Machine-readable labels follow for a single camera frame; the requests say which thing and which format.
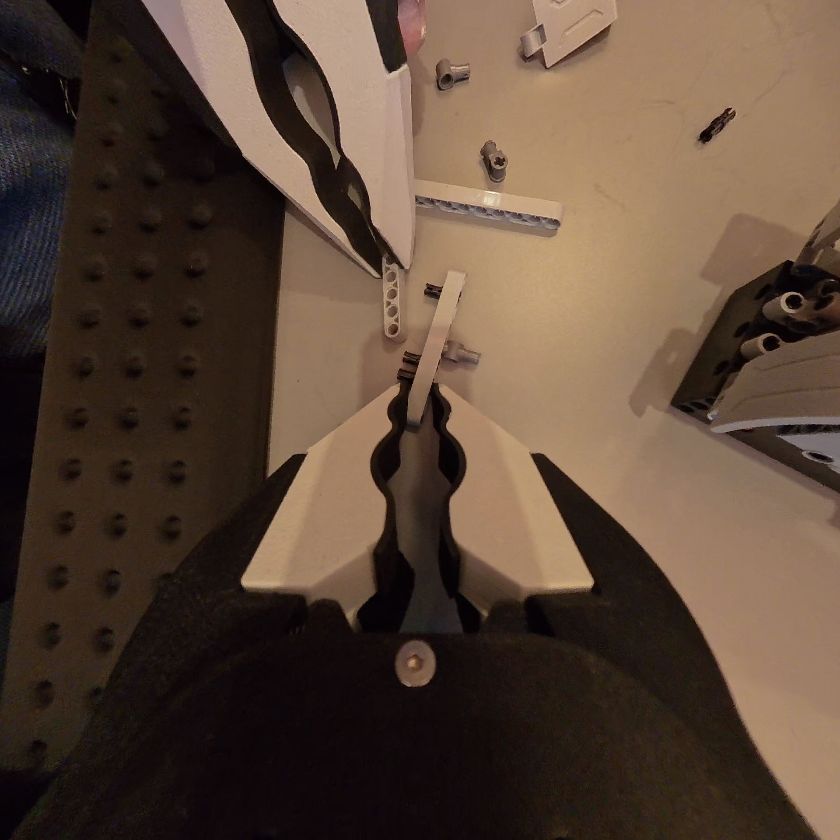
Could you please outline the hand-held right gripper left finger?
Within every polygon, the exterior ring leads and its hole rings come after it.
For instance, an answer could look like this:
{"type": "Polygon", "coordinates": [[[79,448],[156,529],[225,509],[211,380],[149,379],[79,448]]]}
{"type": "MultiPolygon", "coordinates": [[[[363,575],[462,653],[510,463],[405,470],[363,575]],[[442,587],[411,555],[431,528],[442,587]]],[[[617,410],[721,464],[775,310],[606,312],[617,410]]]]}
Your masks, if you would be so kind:
{"type": "Polygon", "coordinates": [[[241,583],[337,602],[365,631],[400,630],[415,573],[388,481],[401,464],[408,385],[394,385],[311,446],[241,583]]]}

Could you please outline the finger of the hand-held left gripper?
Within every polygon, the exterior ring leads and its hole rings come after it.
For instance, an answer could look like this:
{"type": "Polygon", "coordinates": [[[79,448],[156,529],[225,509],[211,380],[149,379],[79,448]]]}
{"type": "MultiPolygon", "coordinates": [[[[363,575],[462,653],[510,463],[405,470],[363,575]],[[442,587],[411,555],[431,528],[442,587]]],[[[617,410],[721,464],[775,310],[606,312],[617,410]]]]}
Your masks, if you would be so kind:
{"type": "Polygon", "coordinates": [[[365,2],[269,2],[291,103],[327,153],[335,242],[366,270],[411,265],[415,242],[412,81],[388,72],[365,2]]]}
{"type": "MultiPolygon", "coordinates": [[[[342,229],[329,213],[340,209],[340,200],[327,187],[327,153],[291,103],[282,73],[285,54],[269,3],[143,6],[248,163],[345,252],[335,242],[344,239],[342,229]]],[[[382,262],[381,270],[366,271],[382,277],[382,262]]]]}

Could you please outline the black perforated mat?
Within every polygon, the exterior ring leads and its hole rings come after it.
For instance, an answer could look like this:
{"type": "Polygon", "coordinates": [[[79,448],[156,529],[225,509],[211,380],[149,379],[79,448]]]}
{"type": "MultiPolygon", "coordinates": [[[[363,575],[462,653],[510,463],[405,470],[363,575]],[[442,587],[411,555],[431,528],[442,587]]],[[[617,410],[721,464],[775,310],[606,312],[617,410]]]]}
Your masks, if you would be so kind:
{"type": "Polygon", "coordinates": [[[94,2],[2,700],[73,750],[140,617],[266,473],[283,196],[94,2]]]}

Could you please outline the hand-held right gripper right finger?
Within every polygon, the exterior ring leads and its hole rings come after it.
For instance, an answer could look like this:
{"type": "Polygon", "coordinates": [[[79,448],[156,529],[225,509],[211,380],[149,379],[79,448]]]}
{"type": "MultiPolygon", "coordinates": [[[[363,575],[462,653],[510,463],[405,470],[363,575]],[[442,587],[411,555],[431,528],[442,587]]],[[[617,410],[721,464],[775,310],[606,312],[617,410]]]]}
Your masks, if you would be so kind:
{"type": "Polygon", "coordinates": [[[448,483],[438,568],[465,633],[501,602],[595,586],[531,451],[446,385],[433,385],[437,467],[448,483]]]}

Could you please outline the short grey beam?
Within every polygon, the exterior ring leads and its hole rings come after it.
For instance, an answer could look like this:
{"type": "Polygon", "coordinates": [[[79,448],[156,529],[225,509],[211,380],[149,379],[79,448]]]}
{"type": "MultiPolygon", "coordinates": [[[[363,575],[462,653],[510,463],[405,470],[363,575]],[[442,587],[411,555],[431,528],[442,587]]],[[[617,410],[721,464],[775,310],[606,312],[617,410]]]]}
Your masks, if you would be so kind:
{"type": "Polygon", "coordinates": [[[406,340],[401,318],[401,295],[406,272],[388,255],[382,258],[382,312],[384,336],[397,344],[406,340]]]}

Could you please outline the grey orange toy model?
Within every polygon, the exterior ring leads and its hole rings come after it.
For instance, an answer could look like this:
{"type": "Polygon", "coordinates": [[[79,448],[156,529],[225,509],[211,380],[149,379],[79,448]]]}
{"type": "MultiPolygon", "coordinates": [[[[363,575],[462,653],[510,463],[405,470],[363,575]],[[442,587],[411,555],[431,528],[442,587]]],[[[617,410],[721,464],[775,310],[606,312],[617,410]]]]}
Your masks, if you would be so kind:
{"type": "Polygon", "coordinates": [[[727,299],[670,404],[839,488],[839,208],[800,253],[727,299]]]}

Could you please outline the person's left hand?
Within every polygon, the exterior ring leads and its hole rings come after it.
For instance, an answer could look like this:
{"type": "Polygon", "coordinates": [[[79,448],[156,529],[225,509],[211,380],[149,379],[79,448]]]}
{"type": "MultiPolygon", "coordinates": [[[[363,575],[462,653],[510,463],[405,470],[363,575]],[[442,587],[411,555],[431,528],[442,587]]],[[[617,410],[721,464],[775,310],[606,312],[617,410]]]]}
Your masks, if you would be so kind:
{"type": "Polygon", "coordinates": [[[397,19],[406,56],[412,57],[422,48],[426,39],[426,1],[397,1],[397,19]]]}

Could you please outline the long grey beam with pins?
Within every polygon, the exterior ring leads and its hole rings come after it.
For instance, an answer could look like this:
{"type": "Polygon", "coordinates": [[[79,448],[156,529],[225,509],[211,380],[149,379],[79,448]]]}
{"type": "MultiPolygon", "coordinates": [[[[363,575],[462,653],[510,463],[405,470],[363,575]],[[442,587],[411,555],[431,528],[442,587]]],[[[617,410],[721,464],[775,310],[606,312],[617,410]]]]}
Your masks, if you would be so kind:
{"type": "Polygon", "coordinates": [[[437,307],[430,325],[423,351],[417,362],[405,361],[397,372],[397,383],[408,385],[406,426],[420,428],[427,399],[435,381],[459,300],[466,283],[466,273],[451,269],[437,296],[437,307]]]}

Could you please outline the small grey curved panel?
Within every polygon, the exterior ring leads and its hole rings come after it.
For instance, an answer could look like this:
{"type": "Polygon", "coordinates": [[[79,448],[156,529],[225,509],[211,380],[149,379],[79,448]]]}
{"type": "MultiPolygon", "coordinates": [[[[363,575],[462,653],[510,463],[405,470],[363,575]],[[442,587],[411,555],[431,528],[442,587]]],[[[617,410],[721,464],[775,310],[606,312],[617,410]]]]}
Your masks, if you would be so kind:
{"type": "Polygon", "coordinates": [[[520,38],[521,54],[551,68],[617,19],[616,1],[533,1],[535,25],[520,38]]]}

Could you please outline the long plain grey beam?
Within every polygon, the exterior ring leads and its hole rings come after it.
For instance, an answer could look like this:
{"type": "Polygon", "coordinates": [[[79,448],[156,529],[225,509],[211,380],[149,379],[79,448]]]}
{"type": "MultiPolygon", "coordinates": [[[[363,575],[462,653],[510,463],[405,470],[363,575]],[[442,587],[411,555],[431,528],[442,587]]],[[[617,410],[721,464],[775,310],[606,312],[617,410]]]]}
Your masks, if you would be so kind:
{"type": "Polygon", "coordinates": [[[556,201],[416,179],[416,206],[430,211],[519,226],[554,235],[564,220],[556,201]]]}

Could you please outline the black connector pin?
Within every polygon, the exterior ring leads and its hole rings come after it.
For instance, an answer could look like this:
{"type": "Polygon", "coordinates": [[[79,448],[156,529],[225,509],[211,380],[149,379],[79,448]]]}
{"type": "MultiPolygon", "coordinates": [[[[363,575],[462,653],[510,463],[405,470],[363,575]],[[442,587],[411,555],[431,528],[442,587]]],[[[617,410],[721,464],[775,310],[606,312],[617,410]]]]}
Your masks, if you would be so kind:
{"type": "Polygon", "coordinates": [[[698,133],[696,142],[700,145],[707,145],[714,140],[718,135],[729,126],[729,124],[736,118],[737,112],[735,108],[725,108],[720,114],[712,119],[708,125],[698,133]]]}

